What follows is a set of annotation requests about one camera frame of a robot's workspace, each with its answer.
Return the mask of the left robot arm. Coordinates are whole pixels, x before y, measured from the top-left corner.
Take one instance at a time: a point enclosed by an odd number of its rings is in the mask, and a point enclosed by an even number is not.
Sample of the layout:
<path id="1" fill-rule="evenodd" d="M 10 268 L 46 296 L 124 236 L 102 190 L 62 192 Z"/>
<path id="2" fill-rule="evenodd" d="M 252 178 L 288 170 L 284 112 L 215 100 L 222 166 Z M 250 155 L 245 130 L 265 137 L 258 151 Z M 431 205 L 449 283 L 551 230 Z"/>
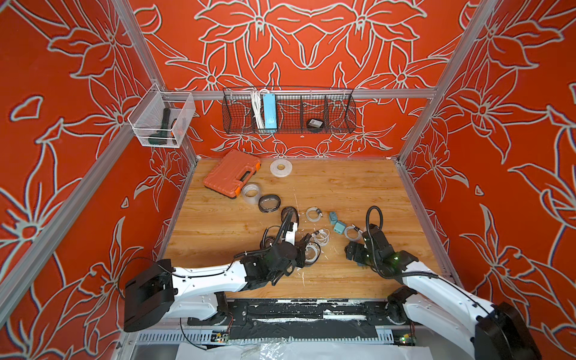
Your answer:
<path id="1" fill-rule="evenodd" d="M 311 234 L 295 240 L 293 213 L 286 212 L 270 246 L 238 253 L 228 265 L 182 268 L 172 266 L 170 259 L 153 262 L 124 287 L 123 330 L 139 332 L 166 318 L 207 320 L 220 311 L 217 294 L 274 286 L 304 268 Z"/>

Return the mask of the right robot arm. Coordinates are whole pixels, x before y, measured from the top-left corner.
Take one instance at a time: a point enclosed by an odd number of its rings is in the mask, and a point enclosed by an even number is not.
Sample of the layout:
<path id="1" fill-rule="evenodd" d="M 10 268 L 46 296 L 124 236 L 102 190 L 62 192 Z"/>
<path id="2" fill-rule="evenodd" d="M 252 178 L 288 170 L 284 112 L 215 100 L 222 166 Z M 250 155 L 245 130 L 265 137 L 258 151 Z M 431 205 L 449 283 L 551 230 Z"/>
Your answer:
<path id="1" fill-rule="evenodd" d="M 390 322 L 421 324 L 473 359 L 542 358 L 512 305 L 479 298 L 432 271 L 411 253 L 394 250 L 382 222 L 367 220 L 365 226 L 363 241 L 350 241 L 345 247 L 346 258 L 400 284 L 387 298 L 385 314 Z"/>

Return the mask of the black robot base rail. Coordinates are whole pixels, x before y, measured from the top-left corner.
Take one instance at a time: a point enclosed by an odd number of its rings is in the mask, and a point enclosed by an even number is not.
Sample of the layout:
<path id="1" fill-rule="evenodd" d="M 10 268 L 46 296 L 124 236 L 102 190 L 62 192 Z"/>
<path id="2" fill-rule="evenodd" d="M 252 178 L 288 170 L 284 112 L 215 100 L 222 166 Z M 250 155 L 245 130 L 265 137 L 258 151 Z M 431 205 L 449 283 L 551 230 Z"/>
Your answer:
<path id="1" fill-rule="evenodd" d="M 232 343 L 350 341 L 416 345 L 418 325 L 392 322 L 387 301 L 366 299 L 230 299 L 207 320 L 182 324 L 207 327 Z"/>

